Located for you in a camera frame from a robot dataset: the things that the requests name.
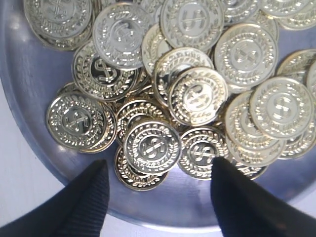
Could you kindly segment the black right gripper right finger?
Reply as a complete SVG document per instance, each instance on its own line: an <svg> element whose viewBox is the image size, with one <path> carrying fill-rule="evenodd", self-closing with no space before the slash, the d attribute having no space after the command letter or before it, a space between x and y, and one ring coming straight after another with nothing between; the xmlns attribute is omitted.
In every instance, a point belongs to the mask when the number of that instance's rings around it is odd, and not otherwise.
<svg viewBox="0 0 316 237"><path fill-rule="evenodd" d="M211 202L225 237L314 237L314 217L250 180L223 157L213 159Z"/></svg>

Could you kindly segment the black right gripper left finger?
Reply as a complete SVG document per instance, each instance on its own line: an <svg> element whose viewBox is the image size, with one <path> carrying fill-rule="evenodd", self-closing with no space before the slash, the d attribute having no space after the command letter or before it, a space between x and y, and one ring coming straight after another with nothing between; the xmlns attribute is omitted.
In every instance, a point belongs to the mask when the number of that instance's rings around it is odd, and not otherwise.
<svg viewBox="0 0 316 237"><path fill-rule="evenodd" d="M105 160L92 162L55 196L4 225L2 237L98 237L109 205Z"/></svg>

